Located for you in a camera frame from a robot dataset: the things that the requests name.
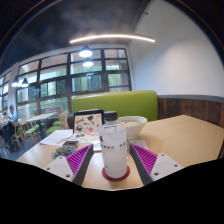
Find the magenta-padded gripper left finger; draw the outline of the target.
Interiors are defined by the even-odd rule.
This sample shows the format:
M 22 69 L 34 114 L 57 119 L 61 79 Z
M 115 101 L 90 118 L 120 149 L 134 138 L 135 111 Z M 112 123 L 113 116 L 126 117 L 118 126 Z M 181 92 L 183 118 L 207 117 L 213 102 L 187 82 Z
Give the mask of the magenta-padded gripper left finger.
M 45 167 L 45 170 L 81 186 L 93 154 L 93 145 L 90 144 L 71 153 L 67 157 L 58 156 Z

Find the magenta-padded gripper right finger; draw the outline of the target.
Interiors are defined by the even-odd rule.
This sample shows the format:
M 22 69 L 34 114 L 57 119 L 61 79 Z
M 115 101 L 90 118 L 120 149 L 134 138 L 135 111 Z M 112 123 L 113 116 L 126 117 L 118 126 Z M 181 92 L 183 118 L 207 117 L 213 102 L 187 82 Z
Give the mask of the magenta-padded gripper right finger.
M 130 145 L 130 154 L 144 185 L 182 169 L 182 166 L 167 154 L 155 154 L 135 144 Z

